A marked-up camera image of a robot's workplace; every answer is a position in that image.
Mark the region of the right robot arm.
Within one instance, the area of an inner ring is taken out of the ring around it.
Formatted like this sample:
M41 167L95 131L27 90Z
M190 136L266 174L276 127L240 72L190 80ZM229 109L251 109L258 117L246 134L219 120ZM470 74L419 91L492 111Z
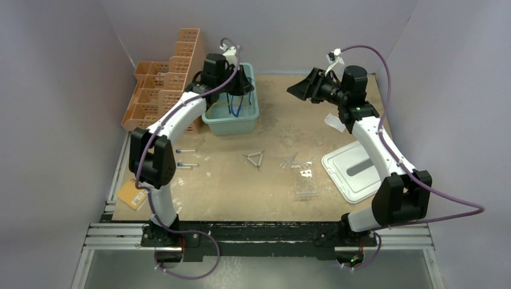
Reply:
M352 65L344 68L341 78L314 68L286 90L302 101L336 105L340 121L362 145L380 177L371 206L346 213L339 221L338 236L347 245L354 244L370 230L422 220L430 200L427 187L432 184L426 170L417 170L398 155L397 147L381 124L382 117L366 100L367 84L366 69Z

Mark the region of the blue safety glasses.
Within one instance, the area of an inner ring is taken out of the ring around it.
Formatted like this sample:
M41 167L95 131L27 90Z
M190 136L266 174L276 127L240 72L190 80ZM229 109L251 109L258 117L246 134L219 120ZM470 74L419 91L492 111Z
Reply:
M248 77L248 81L250 82L250 84L252 84L253 89L248 93L247 101L245 102L244 101L245 97L241 96L240 99L239 99L239 103L247 103L248 102L252 106L252 93L253 93L253 91L255 89L254 79ZM234 117L238 118L240 116L242 106L238 103L237 108L234 107L234 96L231 97L230 103L231 103L231 115L233 115Z

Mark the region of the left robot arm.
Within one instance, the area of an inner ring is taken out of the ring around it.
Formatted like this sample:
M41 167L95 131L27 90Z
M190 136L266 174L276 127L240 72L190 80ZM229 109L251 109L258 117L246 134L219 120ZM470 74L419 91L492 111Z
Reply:
M128 166L135 175L135 187L146 192L150 222L159 226L156 238L164 246L173 246L185 233L179 229L170 189L177 170L175 142L193 120L218 101L220 94L245 96L253 89L240 55L208 54L202 70L192 78L178 102L149 127L132 132Z

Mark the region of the black ring stand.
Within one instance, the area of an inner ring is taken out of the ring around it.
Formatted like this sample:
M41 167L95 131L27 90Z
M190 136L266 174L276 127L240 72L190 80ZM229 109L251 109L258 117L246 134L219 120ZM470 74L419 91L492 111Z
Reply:
M227 102L228 113L231 114L231 104L230 104L229 94L226 94L226 102Z

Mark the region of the amber rubber tubing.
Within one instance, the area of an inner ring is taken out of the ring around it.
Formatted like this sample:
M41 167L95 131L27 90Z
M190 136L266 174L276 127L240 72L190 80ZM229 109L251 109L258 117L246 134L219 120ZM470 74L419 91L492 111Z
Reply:
M247 102L247 103L239 103L239 104L240 104L242 107L251 106L251 104L250 104L250 103L248 103L248 102ZM212 104L212 105L211 105L211 107L210 107L210 108L208 108L208 110L209 110L209 109L212 109L213 107L218 106L218 105L227 105L227 106L229 106L229 107L230 107L231 103L228 103L228 102L221 102L221 101L220 101L220 102L215 102L214 104Z

